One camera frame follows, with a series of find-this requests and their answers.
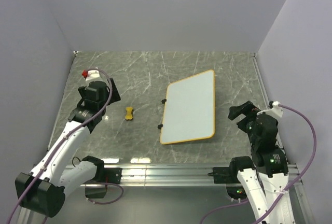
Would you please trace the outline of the yellow bone-shaped eraser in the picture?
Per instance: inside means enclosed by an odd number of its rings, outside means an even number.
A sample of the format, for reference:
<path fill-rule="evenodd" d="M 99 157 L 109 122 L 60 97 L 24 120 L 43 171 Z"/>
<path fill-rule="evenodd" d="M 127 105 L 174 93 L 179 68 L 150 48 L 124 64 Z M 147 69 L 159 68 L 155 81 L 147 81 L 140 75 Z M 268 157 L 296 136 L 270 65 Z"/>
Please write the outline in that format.
<path fill-rule="evenodd" d="M 125 117 L 124 119 L 126 121 L 131 121 L 133 120 L 133 107 L 126 107 L 126 114 L 125 114 Z"/>

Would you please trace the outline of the yellow-framed whiteboard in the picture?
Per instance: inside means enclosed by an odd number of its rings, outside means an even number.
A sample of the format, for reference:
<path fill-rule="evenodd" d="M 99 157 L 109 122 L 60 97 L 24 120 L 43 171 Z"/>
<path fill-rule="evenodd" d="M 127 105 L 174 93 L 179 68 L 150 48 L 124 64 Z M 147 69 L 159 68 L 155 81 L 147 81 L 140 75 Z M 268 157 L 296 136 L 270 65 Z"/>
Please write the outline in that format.
<path fill-rule="evenodd" d="M 160 130 L 163 145 L 199 141 L 214 136 L 215 72 L 210 69 L 168 85 Z"/>

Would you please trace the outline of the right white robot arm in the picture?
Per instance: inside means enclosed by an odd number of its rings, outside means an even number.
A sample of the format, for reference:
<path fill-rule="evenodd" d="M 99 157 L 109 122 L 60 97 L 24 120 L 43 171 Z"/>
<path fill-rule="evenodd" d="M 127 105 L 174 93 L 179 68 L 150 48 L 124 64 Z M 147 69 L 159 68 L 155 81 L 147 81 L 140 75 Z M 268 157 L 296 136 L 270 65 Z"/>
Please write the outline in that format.
<path fill-rule="evenodd" d="M 271 102 L 260 110 L 251 101 L 229 108 L 228 118 L 240 115 L 238 128 L 245 132 L 251 146 L 250 157 L 232 158 L 229 177 L 242 185 L 255 215 L 256 223 L 295 223 L 289 190 L 286 155 L 277 144 L 278 124 L 283 109 Z"/>

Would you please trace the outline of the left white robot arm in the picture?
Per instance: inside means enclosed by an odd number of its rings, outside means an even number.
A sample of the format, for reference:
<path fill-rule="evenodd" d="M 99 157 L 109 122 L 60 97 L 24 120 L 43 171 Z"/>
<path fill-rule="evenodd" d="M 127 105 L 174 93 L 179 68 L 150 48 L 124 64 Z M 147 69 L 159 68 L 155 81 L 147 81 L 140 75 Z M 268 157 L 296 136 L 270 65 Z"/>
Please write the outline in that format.
<path fill-rule="evenodd" d="M 54 217 L 65 199 L 85 182 L 105 182 L 104 161 L 86 156 L 66 172 L 69 159 L 101 122 L 109 104 L 121 100 L 114 80 L 101 80 L 78 88 L 81 96 L 68 117 L 64 130 L 44 158 L 29 173 L 15 180 L 19 205 L 47 217 Z"/>

